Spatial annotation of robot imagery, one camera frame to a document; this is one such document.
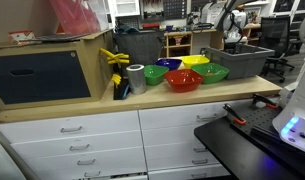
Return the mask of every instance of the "red bowl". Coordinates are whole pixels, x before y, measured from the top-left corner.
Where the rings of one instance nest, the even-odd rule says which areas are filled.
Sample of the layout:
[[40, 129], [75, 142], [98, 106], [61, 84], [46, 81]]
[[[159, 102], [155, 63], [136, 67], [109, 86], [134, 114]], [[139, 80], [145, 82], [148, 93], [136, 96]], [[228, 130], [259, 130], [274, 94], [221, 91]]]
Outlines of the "red bowl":
[[193, 91], [203, 81], [203, 76], [191, 69], [169, 71], [164, 76], [173, 90], [179, 93]]

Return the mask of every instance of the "yellow clamp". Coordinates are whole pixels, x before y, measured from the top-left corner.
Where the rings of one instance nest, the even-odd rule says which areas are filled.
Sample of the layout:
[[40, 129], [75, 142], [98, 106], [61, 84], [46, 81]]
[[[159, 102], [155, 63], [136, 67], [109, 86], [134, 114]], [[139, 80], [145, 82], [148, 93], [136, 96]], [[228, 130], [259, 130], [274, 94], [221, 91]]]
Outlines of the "yellow clamp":
[[116, 88], [118, 88], [118, 85], [121, 83], [121, 76], [118, 74], [113, 74], [111, 80], [115, 83]]
[[119, 68], [121, 68], [121, 63], [124, 63], [124, 64], [130, 63], [130, 61], [128, 60], [129, 55], [127, 55], [127, 54], [120, 53], [120, 54], [114, 55], [110, 51], [107, 51], [103, 48], [100, 48], [100, 52], [102, 52], [108, 56], [107, 57], [108, 64], [118, 63]]

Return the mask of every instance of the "green bowl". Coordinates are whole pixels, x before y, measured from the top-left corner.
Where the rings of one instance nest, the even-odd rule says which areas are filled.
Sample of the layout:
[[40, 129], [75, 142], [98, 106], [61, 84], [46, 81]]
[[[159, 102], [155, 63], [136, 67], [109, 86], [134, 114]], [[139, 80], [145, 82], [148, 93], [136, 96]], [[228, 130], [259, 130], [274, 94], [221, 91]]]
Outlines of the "green bowl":
[[147, 85], [155, 86], [160, 84], [164, 79], [164, 74], [169, 68], [157, 65], [144, 66], [144, 76]]
[[198, 64], [191, 69], [204, 77], [202, 84], [217, 83], [230, 72], [228, 68], [215, 63]]

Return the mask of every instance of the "yellow bowl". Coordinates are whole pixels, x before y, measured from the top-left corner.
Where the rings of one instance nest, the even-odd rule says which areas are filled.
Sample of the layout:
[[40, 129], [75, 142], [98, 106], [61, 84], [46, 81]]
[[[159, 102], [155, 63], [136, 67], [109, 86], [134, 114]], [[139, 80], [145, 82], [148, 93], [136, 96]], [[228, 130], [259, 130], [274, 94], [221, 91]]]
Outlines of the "yellow bowl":
[[193, 65], [209, 63], [210, 60], [201, 55], [194, 55], [182, 57], [182, 62], [187, 69], [191, 69]]

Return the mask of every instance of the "blue light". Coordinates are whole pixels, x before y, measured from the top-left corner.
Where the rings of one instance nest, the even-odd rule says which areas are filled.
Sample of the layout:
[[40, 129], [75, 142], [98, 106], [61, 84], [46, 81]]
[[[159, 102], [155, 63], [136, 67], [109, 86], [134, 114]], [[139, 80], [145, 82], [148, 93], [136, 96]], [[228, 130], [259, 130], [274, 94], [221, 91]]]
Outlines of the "blue light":
[[288, 128], [283, 128], [281, 131], [282, 134], [287, 134], [288, 132], [289, 132]]
[[290, 123], [288, 123], [288, 124], [286, 124], [286, 126], [285, 126], [285, 127], [286, 127], [287, 129], [291, 129], [291, 128], [293, 128], [293, 126], [294, 126], [294, 124], [290, 124]]
[[282, 131], [281, 131], [281, 133], [282, 134], [287, 134], [288, 132], [289, 132], [289, 130], [291, 129], [291, 128], [293, 128], [293, 126], [297, 123], [297, 122], [299, 122], [299, 117], [296, 117], [296, 116], [294, 116], [294, 117], [292, 117], [292, 119], [284, 126], [284, 128], [282, 129]]
[[296, 116], [294, 116], [291, 120], [290, 120], [290, 122], [291, 123], [297, 123], [299, 121], [299, 117], [296, 117]]

